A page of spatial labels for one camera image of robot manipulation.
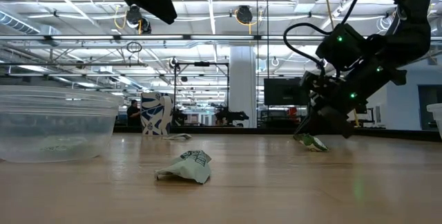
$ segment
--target crumpled paper bag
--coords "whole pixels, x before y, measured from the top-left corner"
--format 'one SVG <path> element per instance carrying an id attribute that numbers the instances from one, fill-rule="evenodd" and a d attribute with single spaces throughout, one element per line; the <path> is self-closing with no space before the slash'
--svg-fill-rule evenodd
<path id="1" fill-rule="evenodd" d="M 329 151 L 329 148 L 323 144 L 319 138 L 313 137 L 309 134 L 295 134 L 293 139 L 305 145 L 310 151 Z"/>
<path id="2" fill-rule="evenodd" d="M 158 180 L 160 175 L 173 174 L 204 184 L 211 175 L 209 166 L 211 160 L 212 158 L 204 151 L 188 151 L 174 159 L 171 166 L 155 170 L 155 178 Z"/>

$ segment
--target column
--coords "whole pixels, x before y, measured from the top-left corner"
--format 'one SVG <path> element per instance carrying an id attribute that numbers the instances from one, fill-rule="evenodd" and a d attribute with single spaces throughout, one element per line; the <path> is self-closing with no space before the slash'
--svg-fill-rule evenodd
<path id="1" fill-rule="evenodd" d="M 230 47 L 230 111 L 244 111 L 249 120 L 235 121 L 256 128 L 256 56 L 253 46 Z"/>

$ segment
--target monitor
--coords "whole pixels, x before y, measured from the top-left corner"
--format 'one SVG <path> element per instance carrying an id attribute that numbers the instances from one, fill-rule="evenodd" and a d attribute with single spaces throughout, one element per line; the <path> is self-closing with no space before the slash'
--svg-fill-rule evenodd
<path id="1" fill-rule="evenodd" d="M 307 105 L 309 91 L 300 85 L 300 78 L 264 79 L 264 104 L 267 106 Z"/>

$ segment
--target clear plastic bowl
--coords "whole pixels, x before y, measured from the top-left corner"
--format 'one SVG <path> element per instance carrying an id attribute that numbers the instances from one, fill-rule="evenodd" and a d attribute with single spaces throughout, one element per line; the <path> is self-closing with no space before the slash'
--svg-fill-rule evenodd
<path id="1" fill-rule="evenodd" d="M 442 104 L 431 104 L 427 106 L 427 111 L 433 113 L 434 121 L 437 123 L 437 129 L 442 138 Z"/>
<path id="2" fill-rule="evenodd" d="M 100 155 L 122 97 L 41 86 L 0 86 L 0 158 L 60 162 Z"/>

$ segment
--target table surface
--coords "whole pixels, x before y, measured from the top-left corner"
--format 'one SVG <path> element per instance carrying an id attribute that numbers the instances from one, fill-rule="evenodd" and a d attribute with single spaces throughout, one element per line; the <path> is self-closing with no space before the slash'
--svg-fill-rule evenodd
<path id="1" fill-rule="evenodd" d="M 0 162 L 0 223 L 441 223 L 442 144 L 320 136 L 115 134 L 101 157 Z M 205 185 L 153 171 L 181 153 L 212 157 Z"/>

